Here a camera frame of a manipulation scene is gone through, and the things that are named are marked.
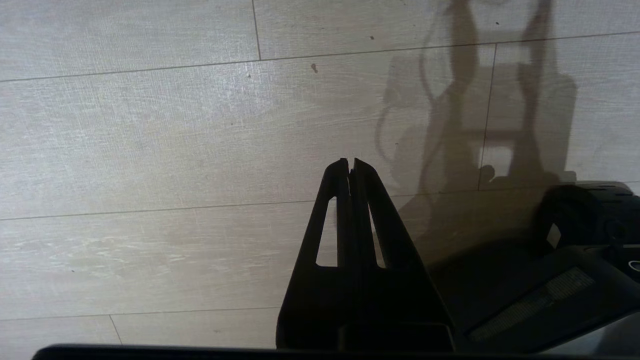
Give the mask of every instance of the vent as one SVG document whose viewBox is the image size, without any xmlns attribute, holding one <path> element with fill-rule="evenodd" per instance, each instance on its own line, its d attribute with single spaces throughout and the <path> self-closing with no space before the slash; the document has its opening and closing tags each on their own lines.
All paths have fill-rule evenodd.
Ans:
<svg viewBox="0 0 640 360">
<path fill-rule="evenodd" d="M 492 338 L 594 283 L 595 281 L 579 268 L 571 268 L 475 328 L 469 334 L 469 338 L 475 342 Z"/>
</svg>

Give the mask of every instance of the laminate floor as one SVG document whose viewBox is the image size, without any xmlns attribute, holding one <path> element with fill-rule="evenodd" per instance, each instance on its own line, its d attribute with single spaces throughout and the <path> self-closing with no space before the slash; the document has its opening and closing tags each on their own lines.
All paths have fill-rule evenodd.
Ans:
<svg viewBox="0 0 640 360">
<path fill-rule="evenodd" d="M 274 347 L 340 157 L 427 265 L 551 185 L 640 189 L 638 45 L 631 0 L 0 1 L 1 358 Z"/>
</svg>

